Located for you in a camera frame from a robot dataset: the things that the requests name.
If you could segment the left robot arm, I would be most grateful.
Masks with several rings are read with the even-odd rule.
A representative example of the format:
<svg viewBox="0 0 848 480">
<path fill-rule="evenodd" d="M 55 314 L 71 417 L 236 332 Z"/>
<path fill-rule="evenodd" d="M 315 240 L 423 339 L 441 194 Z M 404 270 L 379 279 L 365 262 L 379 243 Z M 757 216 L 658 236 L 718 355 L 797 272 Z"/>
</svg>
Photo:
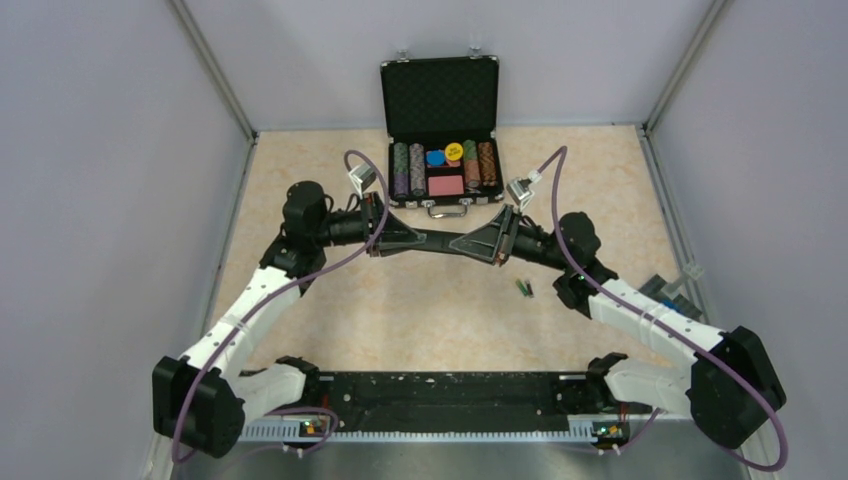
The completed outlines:
<svg viewBox="0 0 848 480">
<path fill-rule="evenodd" d="M 246 363 L 313 281 L 373 249 L 391 218 L 376 192 L 351 210 L 332 211 L 314 181 L 290 187 L 282 213 L 279 233 L 225 314 L 183 354 L 164 356 L 153 369 L 153 429 L 171 439 L 178 463 L 186 459 L 182 446 L 221 458 L 245 426 L 275 409 L 303 414 L 317 407 L 313 365 L 286 357 L 249 372 Z"/>
</svg>

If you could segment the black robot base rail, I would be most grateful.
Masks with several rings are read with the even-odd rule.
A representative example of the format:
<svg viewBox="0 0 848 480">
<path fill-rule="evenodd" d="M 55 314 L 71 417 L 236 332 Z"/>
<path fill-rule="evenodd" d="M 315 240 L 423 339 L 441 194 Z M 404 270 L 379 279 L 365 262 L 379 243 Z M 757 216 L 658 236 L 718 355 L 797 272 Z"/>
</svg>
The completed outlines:
<svg viewBox="0 0 848 480">
<path fill-rule="evenodd" d="M 581 372 L 324 372 L 301 403 L 321 411 L 256 420 L 242 441 L 611 447 L 652 413 Z"/>
</svg>

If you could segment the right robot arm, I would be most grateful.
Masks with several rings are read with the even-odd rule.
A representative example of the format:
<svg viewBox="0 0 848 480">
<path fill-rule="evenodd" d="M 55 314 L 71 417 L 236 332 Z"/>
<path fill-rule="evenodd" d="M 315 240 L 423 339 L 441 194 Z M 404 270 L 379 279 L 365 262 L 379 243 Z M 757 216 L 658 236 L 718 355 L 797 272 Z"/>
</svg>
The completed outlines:
<svg viewBox="0 0 848 480">
<path fill-rule="evenodd" d="M 446 242 L 449 252 L 499 265 L 515 257 L 561 270 L 559 300 L 615 328 L 669 361 L 660 367 L 610 354 L 586 385 L 589 404 L 612 412 L 639 403 L 692 420 L 710 440 L 737 449 L 774 421 L 786 395 L 757 334 L 724 331 L 643 294 L 597 259 L 601 246 L 584 212 L 567 213 L 547 234 L 521 223 L 510 207 L 488 224 Z"/>
</svg>

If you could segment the black remote control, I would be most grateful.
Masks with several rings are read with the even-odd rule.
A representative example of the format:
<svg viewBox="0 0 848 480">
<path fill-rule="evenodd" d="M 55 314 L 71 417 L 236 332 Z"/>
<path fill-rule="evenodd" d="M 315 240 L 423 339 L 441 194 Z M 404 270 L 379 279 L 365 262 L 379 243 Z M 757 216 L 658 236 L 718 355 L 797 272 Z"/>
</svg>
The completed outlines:
<svg viewBox="0 0 848 480">
<path fill-rule="evenodd" d="M 442 230 L 419 230 L 423 236 L 423 241 L 412 247 L 415 251 L 426 253 L 436 253 L 445 255 L 465 256 L 460 250 L 453 248 L 451 242 L 462 236 L 458 232 L 448 232 Z"/>
</svg>

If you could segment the green battery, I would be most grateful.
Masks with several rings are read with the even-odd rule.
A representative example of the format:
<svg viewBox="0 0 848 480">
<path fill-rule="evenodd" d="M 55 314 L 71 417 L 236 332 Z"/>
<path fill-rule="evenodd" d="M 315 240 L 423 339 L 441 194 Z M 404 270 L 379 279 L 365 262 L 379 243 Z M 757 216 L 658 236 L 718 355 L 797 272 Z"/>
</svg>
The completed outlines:
<svg viewBox="0 0 848 480">
<path fill-rule="evenodd" d="M 528 296 L 529 296 L 529 292 L 528 292 L 528 290 L 526 289 L 526 285 L 525 285 L 525 283 L 524 283 L 522 280 L 520 280 L 520 279 L 516 279 L 516 280 L 515 280 L 515 284 L 516 284 L 517 288 L 519 289 L 519 291 L 521 292 L 521 294 L 522 294 L 524 297 L 528 297 Z"/>
</svg>

